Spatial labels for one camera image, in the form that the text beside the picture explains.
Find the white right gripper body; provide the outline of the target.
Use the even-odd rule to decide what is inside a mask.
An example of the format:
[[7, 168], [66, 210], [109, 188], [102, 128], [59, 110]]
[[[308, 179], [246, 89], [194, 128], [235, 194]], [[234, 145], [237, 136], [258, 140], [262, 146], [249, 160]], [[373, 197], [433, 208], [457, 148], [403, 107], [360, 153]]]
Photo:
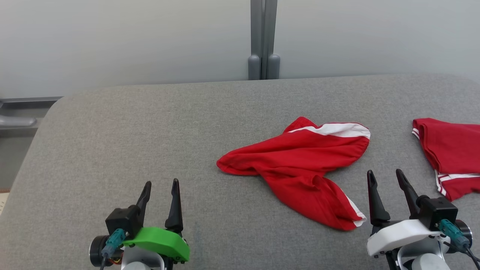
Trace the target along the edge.
[[441, 233], [431, 231], [418, 219], [408, 219], [397, 223], [386, 222], [384, 227], [372, 226], [372, 234], [367, 240], [367, 253], [370, 257], [392, 251], [425, 238], [436, 240]]

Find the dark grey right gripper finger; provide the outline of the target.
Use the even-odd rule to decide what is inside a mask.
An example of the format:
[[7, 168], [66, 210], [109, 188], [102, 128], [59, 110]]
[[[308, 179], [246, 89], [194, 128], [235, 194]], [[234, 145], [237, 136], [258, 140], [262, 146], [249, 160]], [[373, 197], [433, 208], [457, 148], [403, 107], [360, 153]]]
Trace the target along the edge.
[[382, 226], [390, 221], [390, 214], [384, 208], [378, 193], [378, 183], [372, 170], [367, 171], [367, 193], [369, 196], [370, 222], [373, 226]]
[[414, 190], [413, 186], [408, 181], [407, 177], [401, 169], [396, 169], [396, 177], [398, 185], [405, 195], [405, 199], [408, 205], [410, 217], [409, 219], [418, 219], [420, 208], [416, 204], [418, 194]]

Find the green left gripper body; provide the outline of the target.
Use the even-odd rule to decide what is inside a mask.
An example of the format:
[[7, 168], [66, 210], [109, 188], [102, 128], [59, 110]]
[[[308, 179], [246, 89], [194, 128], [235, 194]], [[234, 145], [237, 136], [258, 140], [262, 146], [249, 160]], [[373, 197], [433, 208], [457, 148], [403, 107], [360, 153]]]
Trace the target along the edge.
[[179, 234], [159, 227], [143, 227], [133, 239], [125, 239], [122, 244], [125, 247], [140, 247], [177, 263], [190, 260], [191, 251], [187, 242]]

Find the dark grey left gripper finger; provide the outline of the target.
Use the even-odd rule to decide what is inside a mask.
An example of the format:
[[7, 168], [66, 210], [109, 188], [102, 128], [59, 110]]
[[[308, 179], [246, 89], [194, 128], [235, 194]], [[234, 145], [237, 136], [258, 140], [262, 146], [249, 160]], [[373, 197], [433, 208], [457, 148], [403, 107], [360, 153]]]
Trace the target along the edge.
[[182, 219], [182, 203], [181, 203], [181, 196], [180, 196], [180, 186], [179, 180], [174, 179], [172, 183], [171, 189], [171, 204], [168, 218], [165, 221], [166, 230], [170, 232], [174, 232], [175, 234], [181, 234], [184, 227], [183, 227], [183, 219]]
[[138, 212], [138, 221], [143, 225], [144, 224], [144, 217], [145, 217], [145, 212], [146, 212], [146, 204], [150, 200], [150, 195], [151, 195], [151, 188], [152, 188], [152, 183], [150, 181], [147, 181], [144, 185], [144, 188], [142, 190], [142, 193], [139, 196], [139, 199], [137, 201], [137, 207], [139, 208]]

